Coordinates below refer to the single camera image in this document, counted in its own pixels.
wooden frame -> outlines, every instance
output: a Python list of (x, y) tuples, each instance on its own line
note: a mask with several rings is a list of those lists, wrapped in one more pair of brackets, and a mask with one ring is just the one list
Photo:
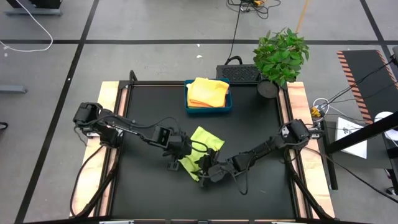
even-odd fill
[[(304, 84), (302, 82), (288, 83), (288, 92), (290, 98), (290, 107), (292, 109), (292, 116), (295, 119), (302, 119), (304, 123), (312, 123), (311, 115), (309, 112), (309, 107), (307, 103), (307, 96), (305, 94)], [(101, 90), (98, 97), (98, 103), (100, 103), (104, 108), (112, 110), (115, 108), (116, 103), (116, 95), (118, 94), (119, 82), (103, 82), (101, 86)], [(119, 115), (123, 115), (124, 105), (126, 102), (127, 89), (123, 89), (121, 92), (121, 99), (119, 105)], [(284, 122), (289, 121), (287, 104), (285, 102), (283, 91), (279, 92), (280, 96), (280, 104), (282, 108), (282, 115)], [(97, 148), (99, 148), (99, 138), (95, 137), (93, 139), (89, 139), (87, 143), (87, 148), (85, 152), (85, 156), (83, 162), (94, 153)], [(317, 150), (318, 144), (316, 140), (311, 140), (307, 147)], [(75, 196), (73, 198), (73, 210), (75, 213), (81, 211), (87, 202), (91, 199), (92, 195), (96, 192), (99, 187), (101, 171), (104, 166), (104, 157), (105, 157), (106, 149), (103, 148), (95, 157), (92, 158), (86, 165), (86, 167), (81, 172)], [(112, 167), (114, 156), (116, 154), (116, 150), (111, 151), (111, 158), (109, 160), (109, 169)], [(307, 183), (307, 187), (317, 202), (322, 206), (322, 208), (329, 214), (334, 217), (333, 206), (330, 200), (329, 188), (326, 182), (325, 173), (323, 170), (322, 159), (318, 154), (315, 154), (311, 151), (302, 150), (301, 152), (302, 165), (304, 169), (305, 181)], [(297, 163), (294, 161), (294, 167), (297, 170)], [(106, 215), (106, 210), (108, 206), (109, 200), (109, 189), (105, 190), (103, 194), (103, 198), (101, 201), (101, 208), (99, 210), (99, 215)], [(298, 201), (298, 209), (300, 217), (308, 218), (306, 215), (306, 208), (303, 199), (303, 195), (300, 189), (296, 186), (297, 192), (297, 201)], [(317, 217), (315, 212), (312, 210), (312, 215), (314, 218)]]

gray floor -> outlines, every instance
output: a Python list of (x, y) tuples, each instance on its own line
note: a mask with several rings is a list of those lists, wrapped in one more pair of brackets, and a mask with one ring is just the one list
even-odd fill
[[(297, 26), (304, 0), (285, 0), (270, 9), (268, 20), (254, 13), (241, 14), (237, 39), (258, 39), (267, 30)], [(395, 0), (368, 0), (369, 8), (386, 40), (398, 40)], [(64, 0), (61, 17), (37, 17), (56, 40), (81, 37), (93, 0)], [(5, 16), (9, 9), (0, 2), (0, 39), (47, 39), (26, 16)], [(99, 0), (88, 33), (92, 40), (232, 39), (236, 13), (224, 0)], [(310, 1), (300, 34), (308, 40), (377, 40), (359, 0)], [(15, 45), (36, 49), (44, 45)], [(1, 121), (10, 127), (0, 134), (1, 223), (15, 220), (27, 184), (77, 45), (55, 44), (46, 52), (18, 53), (0, 50), (0, 83), (22, 84), (25, 95), (0, 95)], [(140, 80), (185, 80), (214, 77), (224, 64), (229, 44), (86, 44), (76, 67), (57, 128), (32, 197), (25, 221), (67, 218), (73, 181), (83, 159), (84, 145), (73, 132), (72, 117), (82, 101), (96, 101), (106, 80), (125, 80), (133, 69)], [(237, 44), (233, 55), (252, 63), (256, 45)], [(311, 45), (310, 60), (302, 68), (308, 102), (329, 98), (348, 86), (337, 50), (378, 49), (379, 45)], [(342, 96), (352, 98), (351, 92)], [(353, 102), (334, 105), (361, 119)], [(353, 169), (379, 189), (391, 183), (383, 170)], [(397, 205), (379, 196), (345, 171), (337, 169), (340, 189), (331, 191), (336, 216), (342, 220), (394, 223)]]

black floor line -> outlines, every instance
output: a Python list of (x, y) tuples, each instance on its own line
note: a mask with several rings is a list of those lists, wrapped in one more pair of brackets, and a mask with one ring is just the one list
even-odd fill
[[(371, 26), (373, 28), (374, 34), (377, 37), (377, 40), (382, 43), (381, 49), (383, 50), (384, 55), (387, 57), (387, 60), (390, 60), (390, 57), (391, 57), (390, 50), (388, 49), (387, 44), (384, 41), (383, 35), (381, 34), (380, 29), (377, 26), (376, 21), (373, 18), (372, 12), (371, 12), (368, 4), (366, 3), (365, 0), (360, 0), (360, 1), (361, 1), (363, 9), (365, 10), (366, 16), (369, 19), (369, 22), (371, 23)], [(392, 70), (392, 73), (394, 74), (394, 76), (396, 78), (398, 78), (398, 68), (396, 66), (391, 66), (391, 70)]]
[(47, 134), (45, 136), (43, 146), (40, 150), (39, 158), (37, 159), (37, 162), (36, 162), (35, 168), (33, 170), (32, 176), (30, 178), (29, 184), (27, 186), (24, 198), (22, 199), (21, 206), (19, 207), (19, 211), (18, 211), (16, 220), (15, 220), (15, 223), (23, 223), (25, 220), (25, 216), (26, 216), (27, 210), (29, 208), (30, 201), (32, 200), (32, 196), (34, 194), (34, 191), (35, 191), (35, 188), (37, 185), (37, 181), (39, 180), (40, 173), (42, 171), (45, 158), (47, 157), (47, 153), (50, 148), (50, 144), (51, 144), (54, 132), (55, 132), (55, 128), (57, 127), (57, 124), (58, 124), (58, 121), (59, 121), (59, 118), (61, 115), (63, 104), (65, 103), (65, 99), (67, 97), (68, 90), (69, 90), (70, 84), (73, 79), (73, 75), (75, 74), (76, 66), (78, 64), (78, 61), (79, 61), (79, 58), (81, 55), (81, 51), (83, 50), (84, 42), (87, 38), (91, 23), (93, 22), (93, 18), (95, 15), (96, 8), (98, 6), (98, 2), (99, 2), (99, 0), (94, 0), (93, 5), (90, 10), (90, 13), (88, 14), (85, 28), (83, 29), (83, 33), (81, 34), (80, 41), (79, 41), (79, 44), (78, 44), (76, 52), (75, 52), (75, 56), (73, 57), (72, 63), (70, 65), (70, 69), (69, 69), (68, 75), (65, 79), (65, 83), (63, 85), (63, 88), (62, 88), (62, 91), (60, 94), (60, 98), (58, 99), (57, 107), (55, 108), (54, 115), (51, 119), (49, 130), (47, 131)]
[[(49, 44), (50, 40), (1, 40), (5, 44)], [(53, 44), (79, 44), (80, 40), (54, 40)], [(398, 45), (398, 40), (306, 40), (308, 45)], [(175, 40), (85, 40), (84, 44), (146, 45), (146, 44), (232, 44), (229, 39)], [(258, 40), (235, 40), (235, 44), (258, 44)]]

yellow cloth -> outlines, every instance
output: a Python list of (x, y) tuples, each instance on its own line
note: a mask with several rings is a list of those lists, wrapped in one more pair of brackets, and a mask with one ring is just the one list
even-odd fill
[[(218, 137), (212, 135), (208, 131), (204, 130), (202, 127), (198, 127), (195, 133), (192, 134), (191, 140), (202, 142), (203, 144), (207, 145), (207, 147), (212, 148), (214, 151), (219, 151), (224, 144), (224, 141), (219, 139)], [(192, 143), (192, 146), (195, 149), (205, 151), (206, 147), (202, 146), (198, 143)], [(202, 156), (206, 153), (204, 152), (196, 152), (192, 150), (192, 153), (184, 158), (180, 159), (179, 161), (184, 166), (185, 170), (191, 175), (192, 179), (195, 181), (199, 181), (199, 177), (192, 172), (200, 170), (198, 164), (195, 161), (198, 161)]]
[(229, 84), (220, 80), (196, 78), (187, 88), (188, 107), (224, 107)]

blue basket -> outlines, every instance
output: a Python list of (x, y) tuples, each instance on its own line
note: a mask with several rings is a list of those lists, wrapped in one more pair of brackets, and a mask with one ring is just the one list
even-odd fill
[[(227, 78), (212, 78), (212, 80), (221, 80), (221, 81), (229, 84), (229, 79), (227, 79)], [(225, 112), (229, 112), (231, 110), (231, 108), (232, 108), (231, 87), (228, 88), (228, 92), (226, 94), (225, 107), (222, 107), (222, 108), (189, 108), (187, 105), (187, 93), (188, 93), (187, 84), (193, 83), (193, 81), (194, 80), (186, 80), (184, 83), (185, 110), (187, 111), (187, 113), (225, 113)]]

